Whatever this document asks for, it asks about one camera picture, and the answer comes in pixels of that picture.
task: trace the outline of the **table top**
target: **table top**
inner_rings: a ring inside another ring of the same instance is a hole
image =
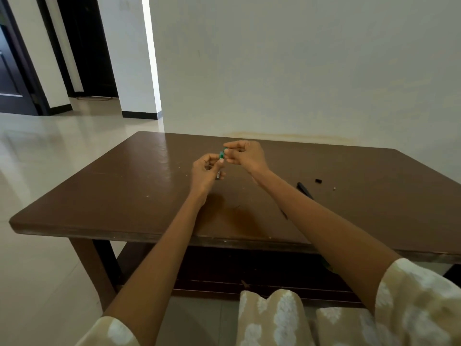
[[[17,233],[156,242],[187,196],[190,169],[225,137],[141,131],[14,215]],[[394,149],[259,141],[289,184],[404,256],[461,262],[461,185]],[[315,252],[245,170],[227,165],[192,245]]]

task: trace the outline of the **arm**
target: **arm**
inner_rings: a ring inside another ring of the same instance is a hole
[[[104,315],[120,320],[141,346],[154,345],[197,213],[224,161],[207,154],[192,168],[190,194],[159,242],[109,305]]]
[[[259,143],[236,141],[224,146],[225,159],[251,174],[373,313],[379,283],[400,256],[271,172]]]

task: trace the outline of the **dark door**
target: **dark door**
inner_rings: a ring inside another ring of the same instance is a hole
[[[118,97],[97,0],[58,0],[78,74],[89,96]]]
[[[0,27],[0,112],[39,115],[10,47],[8,29]]]

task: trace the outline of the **sleeve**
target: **sleeve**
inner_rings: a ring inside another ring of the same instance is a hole
[[[104,316],[78,341],[76,346],[140,346],[133,333],[116,318]]]
[[[461,345],[461,289],[398,259],[379,284],[375,321],[383,345]]]

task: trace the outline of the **hand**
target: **hand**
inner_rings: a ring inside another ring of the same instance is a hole
[[[264,151],[256,141],[234,141],[224,143],[224,158],[228,163],[242,165],[255,179],[258,174],[268,171]]]
[[[219,154],[205,154],[193,163],[190,196],[197,198],[200,205],[205,203],[216,175],[222,168],[224,168],[224,159],[219,159]],[[221,171],[219,179],[224,179],[225,175],[226,173]]]

